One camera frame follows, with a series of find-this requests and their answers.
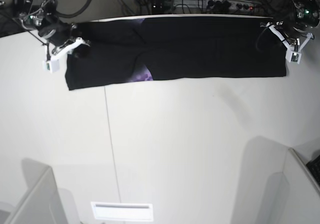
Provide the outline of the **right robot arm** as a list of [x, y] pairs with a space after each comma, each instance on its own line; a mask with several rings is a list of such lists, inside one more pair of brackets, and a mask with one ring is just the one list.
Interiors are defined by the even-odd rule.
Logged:
[[90, 46], [89, 41], [73, 35], [77, 24], [65, 23], [61, 18], [72, 19], [79, 16], [91, 2], [92, 0], [86, 0], [76, 12], [64, 14], [57, 10], [58, 0], [25, 0], [19, 15], [20, 24], [25, 30], [36, 30], [38, 36], [46, 40], [46, 59], [55, 61], [81, 45]]

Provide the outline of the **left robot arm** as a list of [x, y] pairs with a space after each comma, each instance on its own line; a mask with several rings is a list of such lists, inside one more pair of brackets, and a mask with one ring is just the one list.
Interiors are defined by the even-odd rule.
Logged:
[[275, 35], [289, 50], [300, 52], [314, 39], [312, 29], [320, 25], [320, 0], [260, 0], [272, 20], [262, 24], [264, 34]]

